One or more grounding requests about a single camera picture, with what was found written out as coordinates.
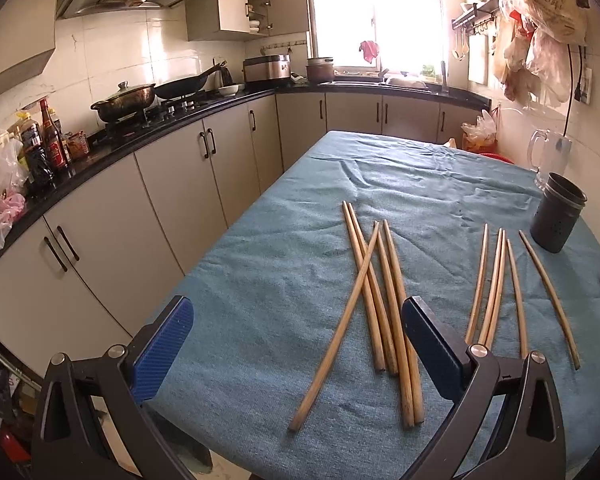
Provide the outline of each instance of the red plastic object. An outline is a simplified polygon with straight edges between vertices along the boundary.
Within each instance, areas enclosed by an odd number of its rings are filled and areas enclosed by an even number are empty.
[[[31,460],[31,455],[26,452],[5,424],[0,427],[0,447],[14,464]]]
[[[498,155],[497,153],[481,153],[480,155],[488,156],[489,158],[494,158],[495,160],[501,160],[507,164],[513,164],[513,162],[511,162],[506,156]]]

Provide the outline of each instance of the metal bolt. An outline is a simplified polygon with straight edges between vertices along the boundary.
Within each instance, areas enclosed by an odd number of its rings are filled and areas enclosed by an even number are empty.
[[[476,357],[485,357],[488,352],[489,351],[482,345],[473,345],[471,347],[471,353]]]
[[[125,354],[125,347],[122,345],[113,345],[109,348],[107,355],[112,359],[117,359]]]
[[[58,366],[64,362],[64,354],[56,354],[51,358],[51,364]]]
[[[539,352],[537,350],[534,350],[533,352],[531,352],[531,358],[539,365],[541,365],[542,363],[544,363],[546,361],[546,357],[544,357],[544,354],[542,354],[542,352]]]

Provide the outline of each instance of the wooden chopstick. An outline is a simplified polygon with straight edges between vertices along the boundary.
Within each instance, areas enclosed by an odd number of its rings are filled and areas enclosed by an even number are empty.
[[[296,410],[296,414],[294,418],[289,423],[289,430],[298,431],[304,421],[311,411],[312,406],[314,405],[315,399],[317,399],[318,394],[324,384],[324,381],[327,378],[331,367],[333,366],[333,362],[336,359],[338,354],[338,350],[340,349],[340,345],[342,344],[342,339],[344,338],[345,332],[347,331],[347,325],[349,325],[349,321],[351,319],[351,315],[353,314],[353,309],[356,306],[358,298],[360,296],[360,291],[362,290],[363,283],[365,282],[366,271],[368,270],[369,263],[371,262],[371,256],[373,255],[374,249],[376,247],[376,241],[378,240],[378,231],[380,228],[380,224],[378,222],[374,225],[374,231],[371,234],[371,240],[369,240],[369,248],[366,252],[365,259],[362,261],[362,266],[360,267],[360,271],[358,272],[358,276],[356,278],[356,282],[353,285],[353,290],[351,291],[351,295],[349,296],[349,301],[347,301],[346,306],[344,307],[344,311],[342,313],[342,317],[340,318],[340,322],[336,327],[335,332],[333,333],[333,337],[331,338],[331,343],[327,348],[327,351],[324,355],[324,358],[320,362],[318,369],[315,372],[314,380],[311,382],[309,389],[306,394],[304,394],[304,398],[298,409]]]
[[[518,267],[516,266],[516,257],[513,254],[511,240],[507,240],[507,249],[509,250],[509,263],[511,264],[511,280],[513,281],[513,292],[516,295],[516,311],[518,312],[518,330],[520,332],[520,357],[526,359],[529,354],[528,343],[526,340],[526,320],[525,305],[522,303],[522,290],[520,289],[520,279],[518,278]]]
[[[475,329],[478,325],[478,314],[480,313],[480,304],[482,303],[482,294],[484,292],[484,279],[487,273],[487,251],[489,245],[489,224],[484,225],[482,234],[482,252],[480,253],[480,267],[478,268],[478,282],[475,285],[474,302],[469,314],[469,325],[466,328],[464,342],[468,345],[474,340]]]
[[[391,261],[392,270],[394,272],[394,284],[397,291],[398,304],[402,308],[402,304],[407,299],[407,291],[404,289],[404,281],[402,279],[402,271],[400,270],[400,261],[398,261],[398,253],[395,250],[394,239],[391,236],[389,222],[384,221],[384,234],[386,235],[386,243],[389,249],[389,258]],[[413,396],[413,418],[416,424],[424,422],[424,403],[422,402],[422,385],[420,384],[420,370],[418,369],[418,355],[415,348],[406,338],[407,359],[409,361],[409,374],[411,377],[411,393]]]
[[[542,262],[538,255],[534,251],[534,248],[529,243],[529,240],[526,239],[525,234],[522,231],[518,231],[520,234],[520,238],[522,238],[522,242],[526,247],[526,250],[531,256],[531,259],[536,264],[536,269],[540,273],[540,277],[542,278],[542,282],[549,293],[549,297],[551,297],[551,302],[554,304],[555,313],[558,316],[558,321],[560,322],[560,326],[562,327],[562,332],[564,332],[564,336],[567,339],[567,345],[569,346],[569,352],[571,353],[571,359],[573,360],[573,366],[576,370],[580,369],[580,356],[578,355],[578,348],[576,347],[576,341],[573,339],[573,333],[571,332],[571,327],[569,325],[569,320],[564,313],[564,309],[562,308],[562,303],[558,298],[558,295],[555,292],[555,288],[549,279],[549,275],[544,270],[542,266]]]
[[[491,273],[491,288],[489,290],[489,299],[487,300],[487,310],[484,313],[482,320],[482,328],[480,329],[480,337],[478,343],[485,345],[487,336],[489,335],[489,325],[491,324],[491,316],[493,315],[493,305],[496,300],[496,291],[498,288],[498,273],[500,266],[500,245],[502,243],[502,229],[498,229],[498,241],[496,242],[496,255],[493,259],[493,272]]]
[[[347,228],[349,230],[349,238],[351,240],[353,254],[356,258],[358,270],[360,270],[362,268],[361,265],[364,256],[362,255],[360,242],[358,241],[356,229],[353,225],[351,214],[349,212],[349,208],[347,207],[346,202],[342,202],[342,210],[344,211],[344,218],[347,223]],[[371,293],[371,287],[369,285],[368,273],[367,278],[365,278],[365,281],[362,285],[362,296],[365,299],[366,320],[369,324],[369,334],[371,336],[371,351],[374,357],[374,367],[376,369],[376,372],[381,372],[385,368],[384,354],[382,353],[382,338],[380,335],[380,329],[378,327],[376,307],[374,305],[374,298]]]
[[[402,424],[405,428],[408,428],[414,425],[415,419],[413,416],[413,393],[411,391],[407,345],[402,331],[402,323],[400,322],[400,307],[398,306],[398,298],[395,295],[394,279],[391,274],[391,268],[389,267],[389,259],[384,250],[382,235],[378,236],[378,250],[380,253],[380,266],[382,267],[384,286],[386,287],[386,296],[389,301],[389,313],[391,315],[391,328],[394,333],[395,352],[398,357]]]
[[[349,213],[353,220],[353,227],[358,235],[358,242],[363,253],[366,254],[366,241],[365,236],[362,234],[362,229],[358,223],[356,212],[353,209],[353,204],[349,203]],[[378,285],[378,278],[376,277],[376,271],[374,264],[369,265],[368,270],[369,285],[371,286],[371,295],[373,296],[374,306],[376,308],[376,315],[378,325],[380,326],[380,337],[382,338],[382,348],[384,348],[384,355],[386,361],[386,367],[389,370],[390,375],[397,375],[398,373],[398,361],[395,356],[394,342],[391,338],[391,327],[389,327],[389,319],[386,315],[386,309],[384,308],[384,301],[382,300],[382,294],[380,293],[380,285]]]
[[[506,256],[506,241],[507,232],[502,230],[502,239],[500,240],[500,262],[498,263],[498,283],[496,286],[496,299],[493,303],[493,314],[489,323],[489,333],[487,334],[486,347],[491,350],[493,339],[496,337],[496,329],[498,327],[498,316],[500,315],[500,304],[502,302],[502,291],[504,290],[504,270]]]

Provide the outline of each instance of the pink rag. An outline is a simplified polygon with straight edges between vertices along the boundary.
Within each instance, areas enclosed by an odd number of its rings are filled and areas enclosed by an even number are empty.
[[[380,47],[375,41],[363,41],[360,43],[359,52],[362,52],[362,56],[365,61],[369,64],[374,62],[374,59],[380,54]]]

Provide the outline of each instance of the lower cabinet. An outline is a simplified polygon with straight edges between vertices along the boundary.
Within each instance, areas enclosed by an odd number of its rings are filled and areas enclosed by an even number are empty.
[[[57,352],[72,360],[98,357],[130,340],[74,271],[44,219],[0,257],[0,341],[38,375]]]
[[[248,106],[229,108],[202,122],[224,217],[231,226],[260,196]]]
[[[382,96],[328,93],[327,130],[381,134]]]
[[[325,99],[321,92],[276,95],[285,171],[327,133]]]
[[[398,96],[382,96],[382,134],[401,139],[436,142],[440,104]]]
[[[458,148],[462,148],[462,124],[475,124],[478,110],[459,106],[441,104],[440,120],[438,121],[438,144],[445,144],[449,139],[456,140]]]
[[[203,132],[198,121],[136,152],[149,198],[184,272],[226,231]]]
[[[133,155],[82,184],[45,219],[84,283],[131,335],[184,276]]]
[[[260,190],[264,193],[283,173],[276,97],[256,99],[248,107]]]

